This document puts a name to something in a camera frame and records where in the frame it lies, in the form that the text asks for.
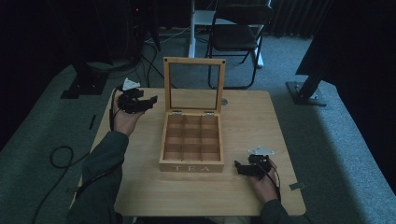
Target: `white paper tag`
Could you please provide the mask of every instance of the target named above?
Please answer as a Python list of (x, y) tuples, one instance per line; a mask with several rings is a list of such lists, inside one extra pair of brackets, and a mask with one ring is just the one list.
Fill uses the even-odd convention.
[(138, 87), (140, 87), (140, 82), (133, 82), (133, 81), (129, 80), (128, 77), (126, 77), (124, 84), (122, 86), (122, 90), (128, 91), (128, 90), (131, 90), (133, 88), (138, 88)]

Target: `gray carpet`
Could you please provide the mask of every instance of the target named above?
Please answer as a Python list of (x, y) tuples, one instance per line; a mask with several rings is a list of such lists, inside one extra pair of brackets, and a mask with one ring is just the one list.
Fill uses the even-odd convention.
[[(163, 71), (163, 56), (186, 56), (188, 39), (183, 36), (162, 42), (154, 65)], [(328, 106), (295, 105), (286, 81), (304, 81), (294, 73), (310, 40), (299, 37), (267, 36), (262, 46), (264, 68), (258, 70), (251, 90), (269, 91), (284, 134), (295, 173), (307, 187), (302, 189), (306, 217), (296, 223), (396, 223), (396, 198), (378, 170), (369, 149), (347, 113), (334, 86), (322, 82), (319, 90)], [(145, 46), (151, 61), (154, 50)], [(205, 43), (197, 42), (196, 57), (205, 56)], [(237, 64), (227, 59), (226, 84), (248, 82), (251, 61)], [(109, 68), (108, 65), (93, 65)], [(69, 66), (48, 85), (30, 115), (0, 153), (0, 223), (32, 223), (35, 210), (58, 181), (63, 169), (50, 164), (51, 151), (59, 146), (74, 149), (74, 161), (92, 146), (111, 90), (128, 77), (147, 85), (149, 64), (143, 60), (136, 69), (112, 72), (102, 95), (61, 100), (76, 73)], [(205, 88), (205, 76), (198, 81), (176, 80), (179, 88)], [(163, 78), (149, 70), (150, 87), (163, 87)], [(69, 152), (54, 156), (67, 164)], [(77, 185), (80, 163), (72, 166), (43, 203), (36, 223), (63, 223), (72, 195), (66, 191)]]

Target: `chair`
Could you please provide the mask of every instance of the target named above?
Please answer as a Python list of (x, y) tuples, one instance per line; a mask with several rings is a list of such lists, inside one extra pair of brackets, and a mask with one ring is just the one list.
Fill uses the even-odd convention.
[[(209, 40), (205, 57), (213, 56), (245, 56), (257, 50), (254, 61), (253, 74), (250, 83), (246, 86), (224, 87), (224, 89), (238, 90), (249, 88), (256, 76), (256, 68), (262, 47), (263, 31), (270, 22), (273, 10), (269, 4), (264, 4), (262, 0), (227, 0), (223, 7), (219, 7), (213, 17)], [(217, 51), (246, 51), (246, 54), (213, 54), (213, 49)], [(211, 67), (209, 66), (207, 84), (211, 89), (215, 89), (211, 84)]]

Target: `dark curtain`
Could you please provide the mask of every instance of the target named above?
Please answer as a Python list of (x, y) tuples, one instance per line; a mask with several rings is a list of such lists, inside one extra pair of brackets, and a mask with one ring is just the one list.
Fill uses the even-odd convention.
[(396, 190), (396, 3), (335, 0), (296, 74), (336, 86)]

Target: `open box lid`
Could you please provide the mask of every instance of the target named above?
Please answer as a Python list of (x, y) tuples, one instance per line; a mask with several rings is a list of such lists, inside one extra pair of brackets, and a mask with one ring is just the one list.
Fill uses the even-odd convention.
[[(172, 89), (172, 77), (175, 78), (176, 66), (188, 66), (189, 69), (182, 71), (196, 71), (199, 76), (207, 77), (207, 69), (211, 69), (212, 76), (217, 75), (217, 87), (215, 90), (198, 90), (191, 91), (186, 89)], [(182, 57), (164, 57), (163, 71), (165, 82), (165, 107), (166, 112), (181, 113), (214, 113), (219, 114), (221, 110), (221, 97), (224, 86), (225, 60), (208, 59), (208, 58), (182, 58)]]

